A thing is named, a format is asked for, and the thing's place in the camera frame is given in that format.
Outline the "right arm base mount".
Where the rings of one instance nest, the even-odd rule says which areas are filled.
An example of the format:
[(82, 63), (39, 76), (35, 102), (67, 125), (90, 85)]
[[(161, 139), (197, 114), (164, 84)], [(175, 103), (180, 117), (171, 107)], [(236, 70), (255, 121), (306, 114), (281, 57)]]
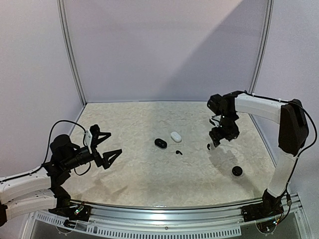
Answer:
[(257, 221), (283, 213), (282, 197), (283, 194), (274, 197), (265, 190), (262, 196), (262, 202), (249, 204), (240, 208), (244, 222)]

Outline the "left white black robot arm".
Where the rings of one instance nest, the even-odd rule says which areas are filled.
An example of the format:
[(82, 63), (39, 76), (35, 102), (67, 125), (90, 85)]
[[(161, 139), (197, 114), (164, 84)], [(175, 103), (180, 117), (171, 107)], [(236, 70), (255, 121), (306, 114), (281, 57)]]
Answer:
[(110, 136), (109, 132), (88, 132), (84, 146), (80, 147), (72, 143), (68, 135), (61, 134), (49, 146), (50, 161), (29, 172), (1, 178), (0, 224), (40, 210), (48, 210), (70, 221), (89, 221), (91, 206), (84, 202), (73, 203), (62, 185), (79, 166), (95, 162), (97, 167), (108, 169), (112, 165), (122, 154), (121, 149), (103, 154), (97, 151), (98, 144)]

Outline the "white earbud charging case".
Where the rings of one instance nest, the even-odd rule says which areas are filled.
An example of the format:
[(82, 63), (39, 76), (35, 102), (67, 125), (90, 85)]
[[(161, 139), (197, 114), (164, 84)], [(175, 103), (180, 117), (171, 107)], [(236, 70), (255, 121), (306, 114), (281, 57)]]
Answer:
[(182, 141), (181, 135), (176, 131), (171, 132), (170, 136), (174, 142), (179, 143)]

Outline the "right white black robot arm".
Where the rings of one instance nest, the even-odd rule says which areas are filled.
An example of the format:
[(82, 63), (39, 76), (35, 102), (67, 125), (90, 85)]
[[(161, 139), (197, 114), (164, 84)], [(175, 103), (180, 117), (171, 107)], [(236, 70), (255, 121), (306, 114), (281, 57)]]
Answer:
[(232, 141), (240, 135), (237, 125), (240, 114), (249, 114), (273, 125), (272, 150), (276, 152), (275, 171), (264, 191), (258, 213), (268, 217), (286, 193), (300, 155), (306, 148), (310, 117), (298, 99), (281, 100), (234, 91), (210, 96), (207, 107), (217, 117), (217, 124), (209, 132), (212, 145), (217, 148), (222, 140)]

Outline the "black round charging case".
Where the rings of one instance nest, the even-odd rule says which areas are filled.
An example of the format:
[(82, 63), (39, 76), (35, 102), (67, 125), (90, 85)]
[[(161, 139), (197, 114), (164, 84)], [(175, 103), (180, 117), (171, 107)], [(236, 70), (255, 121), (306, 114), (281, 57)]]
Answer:
[(232, 168), (232, 174), (236, 177), (239, 177), (243, 174), (243, 169), (240, 166), (234, 166)]

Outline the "black oval charging case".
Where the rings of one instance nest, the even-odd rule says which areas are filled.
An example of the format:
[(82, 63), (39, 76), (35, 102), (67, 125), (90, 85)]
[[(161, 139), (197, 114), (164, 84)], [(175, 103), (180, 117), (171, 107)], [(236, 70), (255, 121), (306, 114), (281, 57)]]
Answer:
[(167, 142), (164, 141), (164, 140), (161, 139), (161, 138), (156, 138), (155, 141), (154, 141), (154, 143), (155, 143), (155, 146), (157, 146), (157, 147), (159, 147), (159, 148), (161, 148), (161, 149), (167, 148)]

